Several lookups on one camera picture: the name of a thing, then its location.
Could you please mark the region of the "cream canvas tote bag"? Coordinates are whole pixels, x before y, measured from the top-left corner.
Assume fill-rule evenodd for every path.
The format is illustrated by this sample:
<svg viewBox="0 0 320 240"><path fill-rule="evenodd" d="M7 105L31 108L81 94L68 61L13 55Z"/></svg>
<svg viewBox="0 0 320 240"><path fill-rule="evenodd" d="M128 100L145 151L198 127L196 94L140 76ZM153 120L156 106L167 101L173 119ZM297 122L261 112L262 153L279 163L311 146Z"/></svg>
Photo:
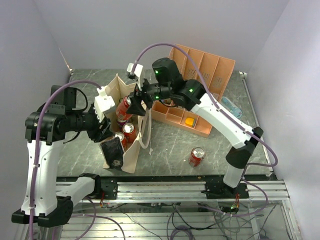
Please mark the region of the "cream canvas tote bag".
<svg viewBox="0 0 320 240"><path fill-rule="evenodd" d="M125 84L125 82L116 75L113 80L104 87L104 91L108 96L111 96L116 106L120 104L120 100L128 96L135 88L135 83ZM146 110L145 116L137 116L133 120L135 129L138 131L137 137L133 143L128 143L122 160L119 161L118 166L111 166L111 164L104 161L103 168L107 170L119 170L129 174L133 174L136 170L140 148L147 148L151 138L151 110L147 109L146 105L142 103L142 107Z"/></svg>

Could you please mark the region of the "purple soda can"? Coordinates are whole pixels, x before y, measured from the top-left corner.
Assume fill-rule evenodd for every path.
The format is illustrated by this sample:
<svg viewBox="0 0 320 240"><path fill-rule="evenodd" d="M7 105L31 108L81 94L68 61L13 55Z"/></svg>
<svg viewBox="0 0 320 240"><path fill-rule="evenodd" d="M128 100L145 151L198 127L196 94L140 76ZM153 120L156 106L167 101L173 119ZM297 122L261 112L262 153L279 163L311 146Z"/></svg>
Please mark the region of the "purple soda can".
<svg viewBox="0 0 320 240"><path fill-rule="evenodd" d="M116 120L116 122L117 122L118 127L119 127L120 129L122 129L123 126L124 126L126 123L128 123L128 120L121 120L121 119L118 118L118 119Z"/></svg>

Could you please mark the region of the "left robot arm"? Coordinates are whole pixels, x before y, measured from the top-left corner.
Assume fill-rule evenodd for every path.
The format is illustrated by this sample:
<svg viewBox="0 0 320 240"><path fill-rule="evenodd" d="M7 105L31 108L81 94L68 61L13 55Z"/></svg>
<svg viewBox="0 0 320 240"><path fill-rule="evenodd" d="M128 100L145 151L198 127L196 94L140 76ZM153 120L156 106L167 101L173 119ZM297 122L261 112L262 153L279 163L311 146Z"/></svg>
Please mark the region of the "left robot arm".
<svg viewBox="0 0 320 240"><path fill-rule="evenodd" d="M98 198L102 193L98 174L82 173L77 180L56 191L60 154L68 132L86 132L94 143L112 135L107 113L115 110L113 98L104 86L97 86L97 96L88 111L75 109L78 89L71 84L54 85L46 103L25 120L28 148L28 178L23 204L12 213L16 224L40 227L65 225L73 208L83 198Z"/></svg>

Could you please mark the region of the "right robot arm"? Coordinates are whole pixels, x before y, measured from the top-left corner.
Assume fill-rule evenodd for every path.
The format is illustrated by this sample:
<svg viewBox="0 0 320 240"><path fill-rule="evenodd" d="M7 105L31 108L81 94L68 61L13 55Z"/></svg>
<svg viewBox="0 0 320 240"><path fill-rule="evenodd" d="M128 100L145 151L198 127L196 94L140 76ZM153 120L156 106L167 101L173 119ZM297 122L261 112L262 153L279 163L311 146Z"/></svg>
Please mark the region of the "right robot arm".
<svg viewBox="0 0 320 240"><path fill-rule="evenodd" d="M142 71L137 71L138 67L136 62L127 67L127 76L136 80L136 86L128 95L126 112L145 116L143 103L150 108L155 101L169 98L176 105L210 123L231 143L231 149L225 157L228 168L220 192L226 198L233 197L238 192L248 161L264 131L260 127L253 128L232 115L201 82L195 79L183 80L173 60L164 57L153 63L157 80L154 84L141 77Z"/></svg>

